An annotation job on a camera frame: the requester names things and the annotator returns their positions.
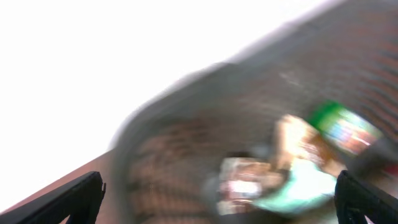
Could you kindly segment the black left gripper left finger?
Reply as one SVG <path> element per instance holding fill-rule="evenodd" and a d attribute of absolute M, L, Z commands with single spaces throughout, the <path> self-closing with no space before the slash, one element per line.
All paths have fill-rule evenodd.
<path fill-rule="evenodd" d="M 95 224 L 106 192 L 101 174 L 88 172 L 1 215 L 1 224 Z"/>

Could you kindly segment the light teal small packet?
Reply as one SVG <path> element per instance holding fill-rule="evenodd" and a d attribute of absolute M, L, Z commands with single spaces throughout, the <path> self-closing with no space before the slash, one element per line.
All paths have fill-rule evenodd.
<path fill-rule="evenodd" d="M 252 205 L 285 217 L 318 208 L 335 194 L 336 177 L 322 172 L 314 162 L 295 159 L 290 176 L 279 190 L 257 198 Z"/>

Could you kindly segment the green lid jar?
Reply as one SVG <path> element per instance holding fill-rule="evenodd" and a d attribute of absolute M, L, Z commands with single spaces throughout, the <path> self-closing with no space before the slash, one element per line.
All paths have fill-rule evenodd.
<path fill-rule="evenodd" d="M 320 104 L 308 123 L 331 145 L 355 156 L 383 137 L 368 120 L 335 101 Z"/>

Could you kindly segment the beige snack pouch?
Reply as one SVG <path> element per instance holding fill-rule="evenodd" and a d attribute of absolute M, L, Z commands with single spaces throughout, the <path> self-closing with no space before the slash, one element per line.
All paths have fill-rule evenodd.
<path fill-rule="evenodd" d="M 217 211 L 232 215 L 262 210 L 252 202 L 285 185 L 295 159 L 312 161 L 322 172 L 336 178 L 346 169 L 315 128 L 302 118 L 287 114 L 275 124 L 272 146 L 258 146 L 244 156 L 223 159 Z"/>

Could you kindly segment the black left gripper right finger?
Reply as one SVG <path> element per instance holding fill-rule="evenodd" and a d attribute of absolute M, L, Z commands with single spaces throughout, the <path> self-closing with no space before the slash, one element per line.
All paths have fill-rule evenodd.
<path fill-rule="evenodd" d="M 337 178 L 334 202 L 339 224 L 397 224 L 397 199 L 347 170 Z"/>

